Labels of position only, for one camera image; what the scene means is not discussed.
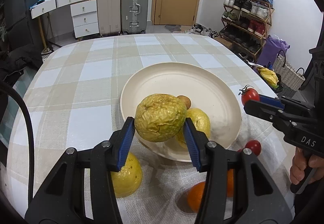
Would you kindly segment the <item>person's right hand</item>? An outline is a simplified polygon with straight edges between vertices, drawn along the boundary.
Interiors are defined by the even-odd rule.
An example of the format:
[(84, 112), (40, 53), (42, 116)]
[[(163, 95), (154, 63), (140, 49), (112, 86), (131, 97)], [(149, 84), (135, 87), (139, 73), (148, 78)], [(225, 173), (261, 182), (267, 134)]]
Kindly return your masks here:
[(312, 155), (309, 161), (306, 161), (303, 150), (300, 148), (295, 149), (295, 155), (292, 160), (290, 168), (290, 179), (292, 184), (297, 185), (305, 177), (306, 166), (315, 168), (316, 172), (309, 181), (309, 184), (321, 180), (324, 176), (324, 159), (316, 155)]

